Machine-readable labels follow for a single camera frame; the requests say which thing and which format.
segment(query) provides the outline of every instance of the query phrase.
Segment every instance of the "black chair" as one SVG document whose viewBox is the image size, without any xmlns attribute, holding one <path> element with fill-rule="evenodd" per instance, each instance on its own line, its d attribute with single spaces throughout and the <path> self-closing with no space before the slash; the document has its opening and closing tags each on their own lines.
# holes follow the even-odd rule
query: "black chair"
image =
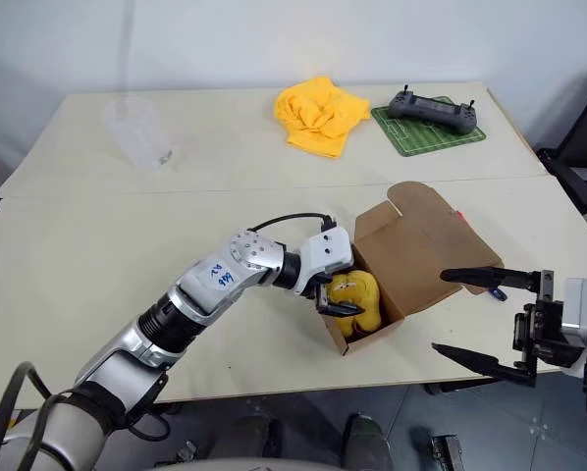
<svg viewBox="0 0 587 471">
<path fill-rule="evenodd" d="M 571 168 L 587 169 L 587 105 L 560 147 L 540 149 L 538 157 L 549 173 L 558 179 L 579 212 L 586 214 L 587 181 L 579 177 Z"/>
</svg>

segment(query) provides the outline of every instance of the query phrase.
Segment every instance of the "white wall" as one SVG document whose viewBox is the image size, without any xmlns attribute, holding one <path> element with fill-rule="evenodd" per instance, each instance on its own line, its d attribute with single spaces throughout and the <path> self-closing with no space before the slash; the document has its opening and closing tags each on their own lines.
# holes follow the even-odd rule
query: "white wall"
<svg viewBox="0 0 587 471">
<path fill-rule="evenodd" d="M 482 79 L 532 144 L 557 145 L 587 101 L 587 0 L 0 0 L 0 182 L 65 93 L 315 74 Z"/>
</svg>

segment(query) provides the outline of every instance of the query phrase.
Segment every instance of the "yellow toy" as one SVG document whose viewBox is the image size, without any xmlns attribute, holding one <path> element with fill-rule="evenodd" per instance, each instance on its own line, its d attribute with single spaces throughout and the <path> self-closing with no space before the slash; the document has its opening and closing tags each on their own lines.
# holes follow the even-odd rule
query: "yellow toy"
<svg viewBox="0 0 587 471">
<path fill-rule="evenodd" d="M 335 318 L 346 339 L 354 333 L 354 324 L 368 333 L 381 327 L 379 286 L 369 273 L 353 270 L 335 275 L 327 287 L 327 293 L 332 302 L 351 302 L 364 310 L 355 316 Z"/>
</svg>

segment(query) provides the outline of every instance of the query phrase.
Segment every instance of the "silver robotic arm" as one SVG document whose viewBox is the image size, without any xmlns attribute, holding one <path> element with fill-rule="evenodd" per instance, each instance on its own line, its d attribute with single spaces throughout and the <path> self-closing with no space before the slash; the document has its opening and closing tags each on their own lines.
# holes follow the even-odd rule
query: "silver robotic arm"
<svg viewBox="0 0 587 471">
<path fill-rule="evenodd" d="M 351 265 L 348 234 L 334 224 L 297 252 L 254 231 L 234 235 L 190 267 L 81 369 L 71 395 L 51 409 L 40 450 L 27 469 L 91 469 L 108 435 L 143 415 L 167 383 L 167 370 L 247 288 L 274 286 L 309 296 L 321 283 L 317 280 Z M 35 412 L 5 437 L 0 469 L 16 469 L 37 419 Z"/>
</svg>

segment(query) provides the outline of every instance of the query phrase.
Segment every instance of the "yellow object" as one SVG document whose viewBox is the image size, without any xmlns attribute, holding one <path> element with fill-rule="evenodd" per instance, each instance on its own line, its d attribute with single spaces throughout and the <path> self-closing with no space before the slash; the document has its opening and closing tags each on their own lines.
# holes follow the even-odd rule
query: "yellow object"
<svg viewBox="0 0 587 471">
<path fill-rule="evenodd" d="M 289 144 L 338 159 L 348 132 L 370 118 L 369 105 L 328 77 L 316 77 L 283 90 L 274 103 L 274 116 L 289 132 Z"/>
<path fill-rule="evenodd" d="M 336 318 L 345 338 L 352 336 L 354 324 L 364 332 L 374 332 L 381 327 L 379 286 L 369 273 L 353 270 L 335 275 L 327 287 L 327 293 L 333 302 L 351 302 L 364 309 L 356 316 Z"/>
</svg>

